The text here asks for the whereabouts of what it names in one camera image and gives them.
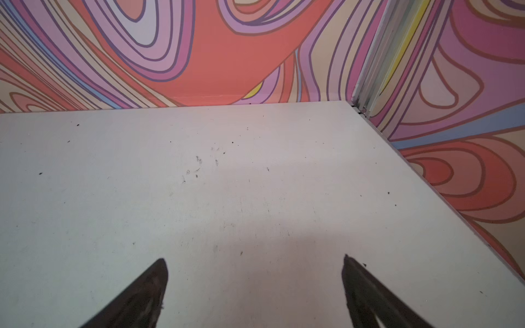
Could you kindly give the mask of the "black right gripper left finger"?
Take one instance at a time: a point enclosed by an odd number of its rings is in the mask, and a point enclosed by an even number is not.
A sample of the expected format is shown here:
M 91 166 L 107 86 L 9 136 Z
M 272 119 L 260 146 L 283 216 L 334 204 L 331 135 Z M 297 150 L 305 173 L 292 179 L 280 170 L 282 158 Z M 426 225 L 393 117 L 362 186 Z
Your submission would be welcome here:
M 156 327 L 167 284 L 168 267 L 160 258 L 83 327 Z

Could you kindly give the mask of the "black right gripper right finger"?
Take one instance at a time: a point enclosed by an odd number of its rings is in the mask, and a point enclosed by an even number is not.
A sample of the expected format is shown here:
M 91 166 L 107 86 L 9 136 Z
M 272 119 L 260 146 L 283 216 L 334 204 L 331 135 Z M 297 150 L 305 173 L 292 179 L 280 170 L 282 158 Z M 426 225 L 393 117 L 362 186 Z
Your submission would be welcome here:
M 347 309 L 354 327 L 430 327 L 356 259 L 345 255 L 342 268 Z

